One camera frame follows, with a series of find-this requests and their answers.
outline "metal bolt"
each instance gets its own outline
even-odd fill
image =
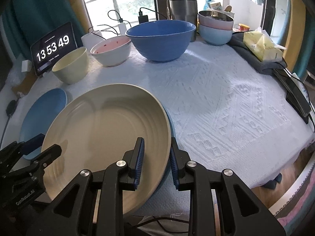
[[[125,164],[126,164],[126,162],[124,160],[119,160],[118,162],[116,162],[116,165],[118,167],[123,167],[123,166],[125,166]]]
[[[90,174],[90,171],[88,171],[88,170],[82,170],[81,172],[80,172],[80,175],[81,176],[88,176]]]
[[[233,171],[230,170],[230,169],[224,170],[223,173],[224,173],[224,175],[226,175],[226,176],[232,176],[232,175],[233,175]]]
[[[189,162],[187,162],[187,165],[189,167],[196,167],[197,166],[197,162],[193,161],[193,160],[190,160]]]

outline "white cup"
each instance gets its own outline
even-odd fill
[[[102,36],[102,32],[100,30],[92,31],[93,33],[85,34],[81,37],[83,46],[86,48],[87,53],[91,53],[91,49],[101,41],[104,41],[104,39],[100,36]]]

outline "plastic bag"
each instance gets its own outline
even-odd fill
[[[285,47],[275,44],[261,27],[255,31],[245,32],[243,42],[261,61],[277,62],[282,60]]]
[[[9,84],[11,87],[16,87],[22,83],[26,76],[26,72],[22,73],[22,61],[24,60],[24,57],[22,54],[20,54],[15,62],[13,63],[12,68],[9,71],[9,74],[7,75],[6,83]]]

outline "power adapter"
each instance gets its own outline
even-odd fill
[[[142,15],[142,11],[139,11],[138,21],[139,21],[139,24],[149,22],[148,15]]]

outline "stacked bowls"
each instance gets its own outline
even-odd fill
[[[195,30],[196,26],[186,21],[158,20],[134,26],[126,36],[145,58],[166,62],[185,52]]]
[[[223,45],[231,40],[234,20],[219,11],[200,11],[198,13],[199,34],[212,45]]]

